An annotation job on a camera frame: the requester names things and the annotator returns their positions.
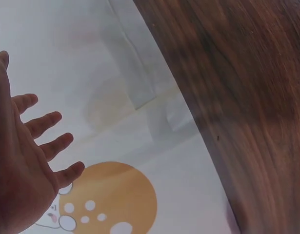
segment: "orange printed shape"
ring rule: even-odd
[[[60,225],[74,234],[146,234],[156,213],[150,181],[119,162],[86,168],[71,191],[60,196]]]

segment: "white sheet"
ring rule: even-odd
[[[12,94],[39,96],[22,119],[63,115],[37,143],[67,131],[75,137],[51,162],[54,170],[78,160],[87,167],[128,164],[155,190],[157,215],[148,233],[237,233],[210,155],[132,0],[0,0],[0,50],[10,54]],[[103,215],[98,220],[107,220]],[[71,232],[34,225],[23,233]]]

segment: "wood grain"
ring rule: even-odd
[[[300,0],[134,0],[244,234],[300,234]]]

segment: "transparent plastic sheet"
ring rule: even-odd
[[[11,57],[12,94],[39,96],[22,120],[62,112],[37,143],[66,131],[75,137],[51,167],[78,160],[87,167],[23,233],[238,233],[205,144],[132,0],[0,0],[2,49]]]

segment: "white dot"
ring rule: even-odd
[[[65,212],[70,214],[70,213],[74,212],[74,205],[72,203],[66,203],[64,205],[64,210],[65,210]]]
[[[110,234],[131,234],[132,229],[130,223],[117,223],[111,228]]]
[[[81,220],[80,220],[82,223],[89,223],[90,221],[90,218],[88,216],[84,216],[84,217],[81,217]]]
[[[59,190],[60,195],[67,195],[73,188],[73,183],[71,183],[69,186],[62,188]]]
[[[85,204],[85,207],[87,210],[89,211],[93,211],[96,207],[96,203],[94,201],[87,201],[86,204]]]
[[[106,215],[105,214],[98,215],[98,220],[101,221],[101,222],[106,220]]]
[[[76,228],[76,221],[70,217],[63,215],[59,218],[60,226],[66,231],[73,231]]]

